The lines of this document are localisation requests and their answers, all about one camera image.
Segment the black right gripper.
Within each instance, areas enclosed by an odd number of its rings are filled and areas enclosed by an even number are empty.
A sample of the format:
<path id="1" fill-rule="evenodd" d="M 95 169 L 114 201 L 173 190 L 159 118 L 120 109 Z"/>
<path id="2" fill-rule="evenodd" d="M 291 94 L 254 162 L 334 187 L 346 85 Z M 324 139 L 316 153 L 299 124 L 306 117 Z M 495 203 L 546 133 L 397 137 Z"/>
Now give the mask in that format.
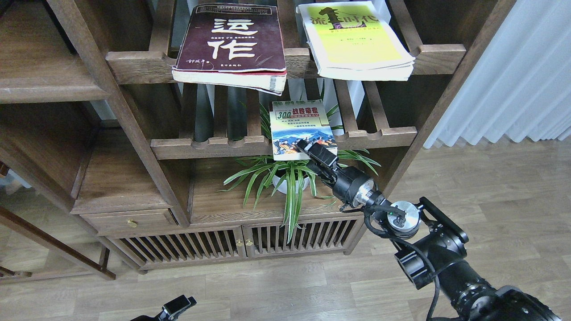
<path id="1" fill-rule="evenodd" d="M 322 183 L 330 185 L 334 196 L 345 205 L 356 208 L 375 203 L 377 188 L 369 175 L 352 166 L 337 166 L 338 156 L 322 144 L 300 140 L 297 149 L 314 161 L 307 163 L 308 169 L 320 177 Z"/>

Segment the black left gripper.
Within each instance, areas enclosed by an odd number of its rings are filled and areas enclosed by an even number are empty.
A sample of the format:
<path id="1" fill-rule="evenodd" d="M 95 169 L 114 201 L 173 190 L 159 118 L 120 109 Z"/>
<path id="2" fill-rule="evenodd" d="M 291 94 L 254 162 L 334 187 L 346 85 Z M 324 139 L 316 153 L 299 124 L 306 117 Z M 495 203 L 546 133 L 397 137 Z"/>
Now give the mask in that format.
<path id="1" fill-rule="evenodd" d="M 187 309 L 195 305 L 197 305 L 197 301 L 193 296 L 186 297 L 181 295 L 165 303 L 162 307 L 162 312 L 158 316 L 140 315 L 131 319 L 131 321 L 171 321 L 172 318 L 178 318 Z"/>

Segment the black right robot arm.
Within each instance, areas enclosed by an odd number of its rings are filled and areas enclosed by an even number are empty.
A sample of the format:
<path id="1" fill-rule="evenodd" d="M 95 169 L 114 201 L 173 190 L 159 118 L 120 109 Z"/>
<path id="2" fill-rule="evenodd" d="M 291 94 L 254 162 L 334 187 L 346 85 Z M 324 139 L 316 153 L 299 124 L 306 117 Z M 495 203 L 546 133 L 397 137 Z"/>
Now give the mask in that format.
<path id="1" fill-rule="evenodd" d="M 352 211 L 364 213 L 367 229 L 397 248 L 395 259 L 404 274 L 421 289 L 435 284 L 432 313 L 443 292 L 459 321 L 558 321 L 559 316 L 536 297 L 513 286 L 492 287 L 465 260 L 467 234 L 425 197 L 417 204 L 390 202 L 373 179 L 355 167 L 340 167 L 338 156 L 318 143 L 300 140 L 308 167 L 331 187 Z"/>

